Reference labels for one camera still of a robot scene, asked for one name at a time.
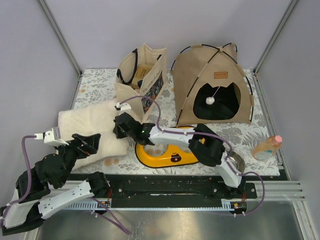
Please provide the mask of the white fluffy cushion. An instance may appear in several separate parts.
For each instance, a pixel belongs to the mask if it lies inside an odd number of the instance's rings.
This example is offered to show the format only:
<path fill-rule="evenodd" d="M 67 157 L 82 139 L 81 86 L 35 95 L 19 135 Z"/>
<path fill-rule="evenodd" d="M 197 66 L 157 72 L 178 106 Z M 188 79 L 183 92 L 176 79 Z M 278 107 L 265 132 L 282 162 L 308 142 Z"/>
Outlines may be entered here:
<path fill-rule="evenodd" d="M 124 156 L 128 153 L 128 141 L 125 138 L 117 139 L 113 132 L 114 119 L 118 115 L 115 105 L 114 99 L 107 99 L 58 113 L 58 127 L 64 141 L 72 140 L 73 134 L 85 137 L 101 134 L 97 153 L 78 159 L 73 167 L 74 171 L 108 157 Z"/>

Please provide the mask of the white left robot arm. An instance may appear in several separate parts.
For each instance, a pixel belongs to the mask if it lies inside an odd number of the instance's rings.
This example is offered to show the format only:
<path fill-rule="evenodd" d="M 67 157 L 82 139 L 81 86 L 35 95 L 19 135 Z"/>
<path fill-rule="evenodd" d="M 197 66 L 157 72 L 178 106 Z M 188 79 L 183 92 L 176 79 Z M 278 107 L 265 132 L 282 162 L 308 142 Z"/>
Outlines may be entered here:
<path fill-rule="evenodd" d="M 107 195 L 110 186 L 104 173 L 94 172 L 76 187 L 50 196 L 51 189 L 60 189 L 65 185 L 77 160 L 98 152 L 100 133 L 90 136 L 74 133 L 71 137 L 71 140 L 62 140 L 57 128 L 30 135 L 31 139 L 42 140 L 56 150 L 36 162 L 34 167 L 30 167 L 25 149 L 27 137 L 22 138 L 21 146 L 27 170 L 17 179 L 11 201 L 0 209 L 3 236 L 29 232 L 72 203 Z"/>

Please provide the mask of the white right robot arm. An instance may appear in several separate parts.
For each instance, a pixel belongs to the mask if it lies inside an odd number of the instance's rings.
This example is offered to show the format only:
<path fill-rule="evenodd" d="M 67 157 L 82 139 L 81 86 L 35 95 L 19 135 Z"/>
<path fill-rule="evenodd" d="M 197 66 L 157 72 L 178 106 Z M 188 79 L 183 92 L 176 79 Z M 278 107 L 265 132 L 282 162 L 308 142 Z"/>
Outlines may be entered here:
<path fill-rule="evenodd" d="M 227 141 L 204 124 L 195 127 L 160 127 L 140 123 L 124 112 L 114 119 L 118 139 L 131 138 L 135 155 L 146 167 L 168 168 L 201 163 L 222 177 L 228 194 L 239 198 L 246 191 L 243 174 L 230 161 Z"/>

